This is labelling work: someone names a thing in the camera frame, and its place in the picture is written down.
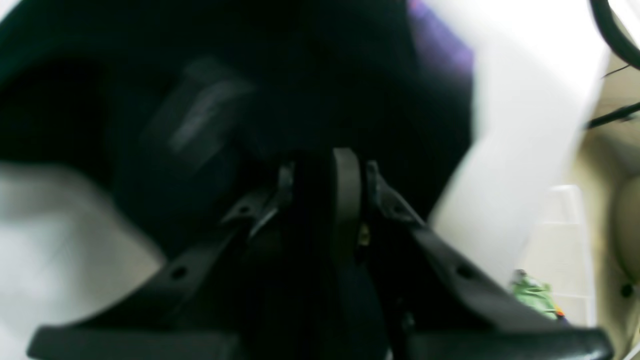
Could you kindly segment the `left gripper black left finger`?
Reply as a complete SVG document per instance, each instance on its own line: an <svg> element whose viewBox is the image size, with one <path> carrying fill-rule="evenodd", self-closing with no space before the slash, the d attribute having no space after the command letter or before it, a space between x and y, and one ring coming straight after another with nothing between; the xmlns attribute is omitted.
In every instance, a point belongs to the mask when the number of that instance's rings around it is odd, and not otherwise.
<svg viewBox="0 0 640 360"><path fill-rule="evenodd" d="M240 198L176 259L116 305L82 322L41 326L27 348L36 360L234 360L235 333L180 330L175 323L233 246L245 243L291 203L295 165L284 162L274 184Z"/></svg>

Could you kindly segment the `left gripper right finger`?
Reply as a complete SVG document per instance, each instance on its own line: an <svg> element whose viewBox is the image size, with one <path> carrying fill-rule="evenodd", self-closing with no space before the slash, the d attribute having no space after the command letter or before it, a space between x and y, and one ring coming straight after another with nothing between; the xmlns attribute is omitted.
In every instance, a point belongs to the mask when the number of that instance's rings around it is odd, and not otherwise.
<svg viewBox="0 0 640 360"><path fill-rule="evenodd" d="M551 320L518 301L434 233L349 148L331 153L339 265L363 265L394 360L610 360L597 328Z"/></svg>

